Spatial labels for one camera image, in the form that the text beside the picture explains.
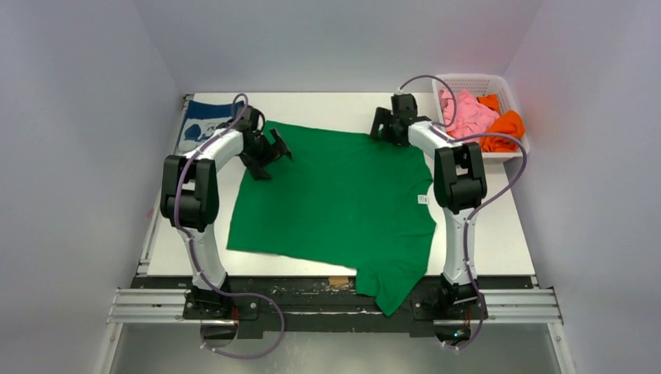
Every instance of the blue cloth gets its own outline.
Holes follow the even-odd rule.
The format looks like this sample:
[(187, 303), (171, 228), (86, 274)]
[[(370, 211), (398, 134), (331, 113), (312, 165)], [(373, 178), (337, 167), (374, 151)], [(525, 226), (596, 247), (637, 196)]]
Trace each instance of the blue cloth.
[[(241, 110), (243, 104), (243, 101), (236, 103), (237, 112)], [(190, 101), (179, 132), (178, 153), (194, 150), (209, 139), (221, 123), (230, 119), (232, 119), (232, 104), (213, 105)]]

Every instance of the white table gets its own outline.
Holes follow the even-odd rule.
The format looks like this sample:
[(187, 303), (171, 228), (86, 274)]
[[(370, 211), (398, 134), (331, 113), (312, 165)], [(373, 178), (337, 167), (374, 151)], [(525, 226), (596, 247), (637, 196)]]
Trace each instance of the white table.
[[(233, 93), (197, 93), (207, 104), (232, 102)], [(377, 106), (389, 108), (391, 93), (249, 93), (249, 103), (278, 122), (316, 129), (368, 133)], [(416, 94), (419, 113), (438, 119), (431, 93)], [(427, 165), (432, 160), (427, 157)], [(488, 196), (507, 184), (502, 164), (487, 164)], [(219, 254), (232, 276), (353, 276), (355, 269), (270, 254), (228, 251), (229, 223), (245, 168), (235, 157), (217, 175), (221, 209), (215, 222)], [(445, 223), (442, 209), (429, 188), (429, 211), (437, 223), (427, 275), (439, 275), (445, 262)], [(160, 214), (150, 246), (149, 276), (190, 276), (186, 247), (177, 231)], [(505, 193), (483, 209), (475, 227), (475, 265), (479, 275), (534, 275), (528, 246), (514, 199)]]

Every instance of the white laundry basket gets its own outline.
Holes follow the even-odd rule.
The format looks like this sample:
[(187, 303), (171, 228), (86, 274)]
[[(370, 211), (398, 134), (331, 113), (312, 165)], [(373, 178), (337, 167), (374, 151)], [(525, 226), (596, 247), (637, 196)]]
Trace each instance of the white laundry basket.
[[(460, 90), (468, 90), (468, 92), (475, 97), (495, 93), (498, 95), (501, 114), (506, 111), (516, 111), (521, 114), (514, 102), (510, 87), (507, 85), (505, 79), (500, 76), (492, 76), (488, 74), (440, 74), (437, 77), (444, 80), (455, 94), (458, 94)], [(432, 79), (432, 88), (438, 118), (441, 118), (442, 120), (443, 110), (441, 109), (440, 101), (438, 100), (438, 91), (444, 89), (445, 86), (441, 82)], [(529, 152), (530, 145), (528, 144), (527, 134), (523, 135), (521, 142), (523, 143), (525, 150)], [(521, 154), (521, 150), (518, 150), (516, 152), (482, 152), (482, 157), (489, 161), (505, 162), (514, 157), (523, 157), (523, 155)]]

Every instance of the green cloth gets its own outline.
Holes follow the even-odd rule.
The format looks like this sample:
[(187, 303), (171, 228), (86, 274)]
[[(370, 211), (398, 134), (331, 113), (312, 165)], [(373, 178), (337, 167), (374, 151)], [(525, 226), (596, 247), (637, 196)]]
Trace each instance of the green cloth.
[(425, 274), (436, 227), (418, 201), (432, 182), (422, 151), (366, 134), (271, 127), (294, 161), (269, 165), (270, 181), (243, 175), (228, 249), (356, 268), (356, 292), (391, 315)]

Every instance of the white wall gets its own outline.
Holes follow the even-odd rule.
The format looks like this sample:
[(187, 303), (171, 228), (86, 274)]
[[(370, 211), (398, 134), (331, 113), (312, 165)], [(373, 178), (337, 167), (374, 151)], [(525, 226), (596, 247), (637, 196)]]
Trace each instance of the white wall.
[(0, 371), (87, 374), (179, 92), (129, 0), (2, 2), (0, 51)]
[(532, 143), (514, 197), (582, 373), (659, 372), (659, 18), (546, 0), (507, 69)]
[(185, 92), (391, 92), (424, 73), (502, 74), (542, 0), (135, 2)]

